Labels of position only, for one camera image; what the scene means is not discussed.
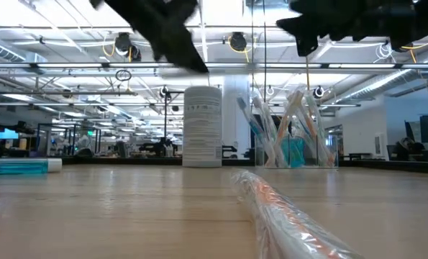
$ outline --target wooden table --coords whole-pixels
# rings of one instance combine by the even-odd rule
[[[255,258],[235,169],[67,165],[0,177],[0,258]],[[428,258],[428,175],[260,170],[366,258]]]

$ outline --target white column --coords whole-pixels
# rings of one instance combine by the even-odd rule
[[[222,140],[223,145],[237,148],[237,157],[243,159],[250,147],[250,127],[237,105],[236,98],[250,100],[249,76],[226,76],[222,91]]]

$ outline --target blue packaged item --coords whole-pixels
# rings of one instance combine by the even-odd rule
[[[0,159],[0,175],[44,174],[48,168],[47,159]]]
[[[304,141],[301,138],[284,137],[281,143],[284,159],[291,168],[299,168],[305,165],[303,157]]]

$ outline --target plastic bag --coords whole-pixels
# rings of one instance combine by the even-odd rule
[[[296,208],[289,198],[278,194],[260,176],[237,173],[232,177],[232,185],[255,220],[259,259],[364,258]]]

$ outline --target container label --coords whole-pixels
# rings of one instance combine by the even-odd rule
[[[221,99],[190,97],[184,106],[183,159],[222,159]]]

